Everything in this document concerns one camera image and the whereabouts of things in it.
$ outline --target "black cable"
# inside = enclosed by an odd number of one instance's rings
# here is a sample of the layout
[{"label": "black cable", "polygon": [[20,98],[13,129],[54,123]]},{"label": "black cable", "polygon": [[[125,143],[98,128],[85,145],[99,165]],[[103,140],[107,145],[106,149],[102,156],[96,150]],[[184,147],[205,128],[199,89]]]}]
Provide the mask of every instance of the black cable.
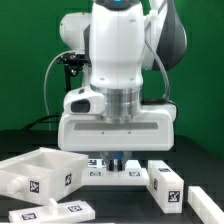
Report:
[{"label": "black cable", "polygon": [[36,121],[32,122],[32,123],[29,123],[27,124],[26,126],[24,126],[22,128],[23,131],[28,131],[30,130],[32,127],[34,127],[35,125],[37,124],[43,124],[43,123],[58,123],[58,122],[52,122],[51,118],[61,118],[61,114],[53,114],[53,115],[49,115],[49,116],[45,116],[45,117],[42,117],[42,118],[39,118],[37,119]]}]

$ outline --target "white plastic housing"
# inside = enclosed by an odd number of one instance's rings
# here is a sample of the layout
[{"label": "white plastic housing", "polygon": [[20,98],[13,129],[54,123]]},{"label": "white plastic housing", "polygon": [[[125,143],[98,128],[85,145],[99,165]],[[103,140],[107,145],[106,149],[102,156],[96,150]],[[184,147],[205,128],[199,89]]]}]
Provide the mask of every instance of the white plastic housing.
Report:
[{"label": "white plastic housing", "polygon": [[184,181],[160,160],[148,161],[149,192],[164,213],[181,213]]},{"label": "white plastic housing", "polygon": [[88,100],[90,110],[88,114],[101,114],[105,110],[105,99],[103,94],[92,91],[89,86],[70,91],[64,99],[64,111],[73,114],[71,105],[79,100]]},{"label": "white plastic housing", "polygon": [[66,45],[77,54],[85,53],[83,32],[91,21],[90,13],[71,13],[60,23],[60,35]]},{"label": "white plastic housing", "polygon": [[189,187],[188,203],[204,224],[224,223],[224,212],[200,187]]},{"label": "white plastic housing", "polygon": [[95,211],[84,201],[57,204],[9,212],[12,223],[78,223],[95,219]]},{"label": "white plastic housing", "polygon": [[143,53],[142,5],[110,11],[94,3],[90,27],[91,85],[106,89],[141,86]]},{"label": "white plastic housing", "polygon": [[82,187],[88,156],[40,148],[0,162],[0,194],[46,205]]},{"label": "white plastic housing", "polygon": [[126,124],[106,124],[99,115],[63,113],[58,145],[64,151],[151,151],[173,146],[174,105],[145,106]]}]

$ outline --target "table surface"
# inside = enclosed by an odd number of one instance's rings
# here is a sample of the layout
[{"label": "table surface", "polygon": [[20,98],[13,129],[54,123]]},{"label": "table surface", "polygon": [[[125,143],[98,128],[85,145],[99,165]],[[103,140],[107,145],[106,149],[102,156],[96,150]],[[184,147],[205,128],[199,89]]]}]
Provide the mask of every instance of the table surface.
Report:
[{"label": "table surface", "polygon": [[[0,161],[36,150],[58,149],[54,131],[0,131]],[[99,158],[99,153],[88,153]],[[132,159],[147,167],[148,160],[163,160],[184,180],[182,214],[164,214],[144,186],[84,186],[59,201],[83,200],[96,211],[94,223],[202,223],[187,203],[188,187],[200,186],[224,210],[224,162],[191,139],[175,136],[167,152],[133,152]],[[38,205],[0,196],[0,222],[8,222],[8,212]]]}]

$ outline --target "white block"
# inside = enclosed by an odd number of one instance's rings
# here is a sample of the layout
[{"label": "white block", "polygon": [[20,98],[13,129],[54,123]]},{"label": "white block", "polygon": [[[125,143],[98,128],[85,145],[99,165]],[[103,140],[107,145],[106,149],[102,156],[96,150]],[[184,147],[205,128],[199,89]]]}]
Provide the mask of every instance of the white block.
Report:
[{"label": "white block", "polygon": [[189,187],[188,203],[204,224],[224,224],[223,211],[200,187]]},{"label": "white block", "polygon": [[0,162],[0,194],[47,205],[82,187],[88,156],[40,148]]},{"label": "white block", "polygon": [[160,160],[148,161],[149,192],[164,213],[181,213],[184,181]]},{"label": "white block", "polygon": [[95,211],[84,201],[57,204],[49,200],[48,206],[9,212],[13,223],[77,223],[95,219]]},{"label": "white block", "polygon": [[83,185],[147,186],[149,176],[137,160],[129,160],[124,171],[107,171],[102,159],[89,160],[89,168],[82,173]]}]

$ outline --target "white container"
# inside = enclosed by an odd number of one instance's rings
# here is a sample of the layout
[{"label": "white container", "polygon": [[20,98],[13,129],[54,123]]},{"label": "white container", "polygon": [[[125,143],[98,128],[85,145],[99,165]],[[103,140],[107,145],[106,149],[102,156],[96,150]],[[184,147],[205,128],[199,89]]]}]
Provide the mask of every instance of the white container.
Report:
[{"label": "white container", "polygon": [[82,187],[88,156],[40,148],[0,162],[0,194],[46,205]]},{"label": "white container", "polygon": [[9,212],[13,223],[77,223],[95,219],[95,211],[84,201],[57,204],[49,199],[49,205]]},{"label": "white container", "polygon": [[204,224],[224,224],[223,211],[200,187],[189,187],[188,203]]},{"label": "white container", "polygon": [[164,213],[181,213],[184,181],[163,161],[148,161],[149,192]]},{"label": "white container", "polygon": [[90,159],[89,167],[83,170],[83,185],[110,186],[147,186],[149,176],[145,168],[141,168],[137,160],[128,160],[125,170],[113,172],[106,169],[102,159]]}]

